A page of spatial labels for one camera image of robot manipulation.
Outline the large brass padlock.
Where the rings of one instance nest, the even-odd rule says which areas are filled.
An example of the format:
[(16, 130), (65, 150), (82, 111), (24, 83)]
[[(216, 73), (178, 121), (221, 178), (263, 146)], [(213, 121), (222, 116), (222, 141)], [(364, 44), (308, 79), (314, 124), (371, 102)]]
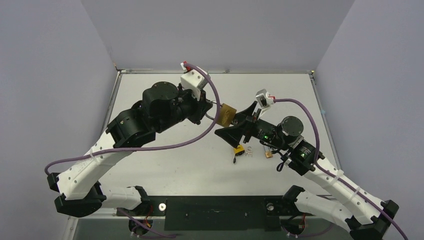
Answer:
[(237, 110), (235, 108), (225, 103), (221, 103), (219, 105), (219, 115), (214, 126), (219, 125), (221, 127), (227, 128), (230, 125), (233, 125), (236, 113)]

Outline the yellow padlock with keys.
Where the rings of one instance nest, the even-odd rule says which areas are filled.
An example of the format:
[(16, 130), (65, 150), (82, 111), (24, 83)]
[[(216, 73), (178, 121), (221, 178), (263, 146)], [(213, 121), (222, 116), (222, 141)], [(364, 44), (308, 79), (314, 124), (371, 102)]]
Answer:
[(233, 152), (234, 152), (234, 157), (233, 157), (232, 163), (235, 164), (237, 162), (237, 157), (244, 155), (246, 151), (245, 151), (245, 148), (241, 144), (239, 144), (237, 147), (233, 149)]

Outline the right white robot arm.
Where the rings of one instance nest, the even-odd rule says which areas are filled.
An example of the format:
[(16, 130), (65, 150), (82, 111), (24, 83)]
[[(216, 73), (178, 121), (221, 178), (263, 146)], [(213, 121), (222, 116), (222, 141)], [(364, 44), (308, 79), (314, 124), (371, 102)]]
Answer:
[(394, 217), (399, 206), (392, 200), (373, 196), (337, 169), (321, 152), (318, 133), (314, 135), (314, 144), (304, 139), (304, 125), (297, 117), (286, 116), (278, 124), (261, 119), (269, 106), (268, 102), (255, 101), (238, 112), (226, 104), (218, 104), (220, 128), (215, 134), (232, 147), (251, 138), (259, 140), (280, 156), (278, 172), (289, 168), (332, 196), (332, 200), (324, 199), (293, 185), (282, 199), (287, 213), (298, 211), (315, 215), (345, 229), (355, 240), (383, 239), (388, 229), (395, 226)]

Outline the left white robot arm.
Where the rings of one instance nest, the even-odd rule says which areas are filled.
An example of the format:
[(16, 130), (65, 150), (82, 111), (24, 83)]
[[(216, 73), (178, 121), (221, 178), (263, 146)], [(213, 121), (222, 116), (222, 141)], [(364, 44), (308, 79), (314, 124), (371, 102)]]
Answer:
[(54, 205), (58, 213), (82, 218), (101, 208), (119, 208), (143, 215), (149, 197), (141, 186), (116, 187), (100, 183), (119, 161), (137, 151), (146, 151), (156, 135), (189, 120), (200, 124), (212, 108), (201, 90), (194, 91), (170, 82), (154, 83), (142, 93), (141, 100), (120, 112), (106, 127), (86, 155), (73, 159), (64, 172), (47, 176), (51, 190), (58, 192)]

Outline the small brass padlock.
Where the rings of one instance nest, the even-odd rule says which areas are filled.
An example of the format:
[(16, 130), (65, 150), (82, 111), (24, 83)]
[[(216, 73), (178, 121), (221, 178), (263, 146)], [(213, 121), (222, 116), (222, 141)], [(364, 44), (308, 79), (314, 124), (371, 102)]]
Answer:
[(272, 153), (272, 151), (265, 151), (264, 155), (265, 155), (265, 158), (266, 159), (270, 159), (270, 158), (272, 158), (274, 156), (274, 154)]

